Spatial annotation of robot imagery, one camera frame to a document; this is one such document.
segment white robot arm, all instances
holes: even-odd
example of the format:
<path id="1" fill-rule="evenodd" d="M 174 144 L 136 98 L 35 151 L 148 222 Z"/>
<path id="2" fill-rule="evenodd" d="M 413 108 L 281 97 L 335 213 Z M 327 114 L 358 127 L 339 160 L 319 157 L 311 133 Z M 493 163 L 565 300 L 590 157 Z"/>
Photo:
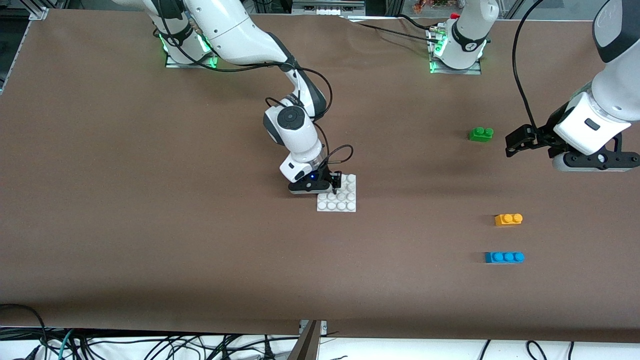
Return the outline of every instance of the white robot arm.
<path id="1" fill-rule="evenodd" d="M 444 23 L 444 41 L 433 55 L 453 69 L 471 67 L 482 56 L 486 36 L 499 13 L 495 0 L 467 0 L 459 18 Z"/>
<path id="2" fill-rule="evenodd" d="M 281 41 L 253 23 L 240 1 L 114 2 L 144 10 L 158 28 L 168 54 L 179 63 L 200 62 L 209 55 L 207 44 L 211 45 L 211 51 L 234 65 L 275 63 L 294 86 L 294 90 L 277 105 L 271 106 L 263 117 L 264 127 L 273 141 L 287 147 L 290 152 L 280 165 L 280 171 L 291 183 L 297 183 L 308 180 L 306 177 L 317 171 L 319 166 L 326 166 L 326 154 L 313 124 L 327 109 L 324 95 Z M 317 179 L 318 174 L 314 175 L 313 179 Z M 322 189 L 306 186 L 302 192 L 332 190 L 326 184 L 319 187 Z"/>
<path id="3" fill-rule="evenodd" d="M 605 69 L 554 112 L 546 125 L 524 125 L 508 135 L 507 157 L 551 146 L 561 171 L 627 171 L 640 165 L 621 151 L 621 132 L 640 120 L 640 3 L 608 0 L 593 22 L 593 38 Z M 605 145 L 615 140 L 615 149 Z"/>

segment white lego plate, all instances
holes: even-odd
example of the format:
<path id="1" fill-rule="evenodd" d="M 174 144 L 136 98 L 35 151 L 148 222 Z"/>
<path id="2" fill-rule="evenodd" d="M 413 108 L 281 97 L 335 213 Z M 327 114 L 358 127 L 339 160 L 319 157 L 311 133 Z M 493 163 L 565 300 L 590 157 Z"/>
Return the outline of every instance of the white lego plate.
<path id="1" fill-rule="evenodd" d="M 336 194 L 318 194 L 316 207 L 318 211 L 338 213 L 356 212 L 356 175 L 343 174 L 341 181 L 341 187 Z"/>

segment white floor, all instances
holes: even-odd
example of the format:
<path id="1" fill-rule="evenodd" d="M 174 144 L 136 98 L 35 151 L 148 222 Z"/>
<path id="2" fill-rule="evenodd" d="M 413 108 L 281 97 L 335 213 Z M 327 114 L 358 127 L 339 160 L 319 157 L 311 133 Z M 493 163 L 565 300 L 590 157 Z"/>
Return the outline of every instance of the white floor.
<path id="1" fill-rule="evenodd" d="M 114 341 L 130 341 L 141 338 L 110 338 Z M 247 335 L 230 345 L 237 347 L 253 341 L 263 340 L 263 336 Z M 217 345 L 221 336 L 203 337 L 206 345 Z M 375 359 L 424 359 L 424 360 L 478 360 L 485 340 L 392 340 L 392 339 L 362 339 L 362 338 L 323 338 L 319 348 L 318 360 L 333 360 L 347 356 L 345 360 L 375 360 Z M 548 360 L 564 360 L 569 349 L 568 342 L 539 341 Z M 98 344 L 93 347 L 98 354 L 107 360 L 142 360 L 155 342 L 127 345 Z M 271 348 L 275 354 L 290 351 L 294 340 L 273 341 Z M 0 341 L 0 360 L 14 360 L 26 357 L 36 346 L 35 340 Z M 49 359 L 56 357 L 49 353 Z M 533 351 L 542 360 L 542 356 Z M 255 359 L 258 352 L 238 352 L 232 359 Z M 168 351 L 158 355 L 156 359 L 164 360 Z M 43 350 L 40 349 L 36 360 L 42 360 Z M 175 360 L 198 360 L 200 355 L 190 350 L 180 350 Z M 493 340 L 487 348 L 484 360 L 529 360 L 525 349 L 525 341 Z M 573 360 L 638 360 L 640 359 L 640 344 L 622 343 L 576 343 L 572 355 Z"/>

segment green lego brick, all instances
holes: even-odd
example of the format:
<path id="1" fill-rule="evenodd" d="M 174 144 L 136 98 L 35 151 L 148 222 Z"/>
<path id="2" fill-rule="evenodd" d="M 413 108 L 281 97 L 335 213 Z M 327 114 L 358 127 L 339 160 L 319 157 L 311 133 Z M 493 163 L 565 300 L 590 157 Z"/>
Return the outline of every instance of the green lego brick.
<path id="1" fill-rule="evenodd" d="M 469 133 L 469 140 L 473 142 L 487 142 L 493 138 L 493 129 L 476 127 Z"/>

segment lego brick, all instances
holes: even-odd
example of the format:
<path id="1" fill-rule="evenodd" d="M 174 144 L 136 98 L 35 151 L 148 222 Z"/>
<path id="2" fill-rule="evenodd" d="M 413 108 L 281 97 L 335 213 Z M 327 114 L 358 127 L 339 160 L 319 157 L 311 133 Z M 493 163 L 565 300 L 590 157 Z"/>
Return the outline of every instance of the lego brick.
<path id="1" fill-rule="evenodd" d="M 319 193 L 316 209 L 339 213 L 356 212 L 356 175 L 343 174 L 337 193 Z"/>
<path id="2" fill-rule="evenodd" d="M 522 214 L 500 214 L 495 217 L 496 226 L 520 225 Z"/>
<path id="3" fill-rule="evenodd" d="M 493 138 L 493 129 L 487 127 L 475 127 L 469 133 L 469 140 L 473 142 L 487 142 Z"/>
<path id="4" fill-rule="evenodd" d="M 524 254 L 521 252 L 485 252 L 484 261 L 487 264 L 522 264 Z"/>

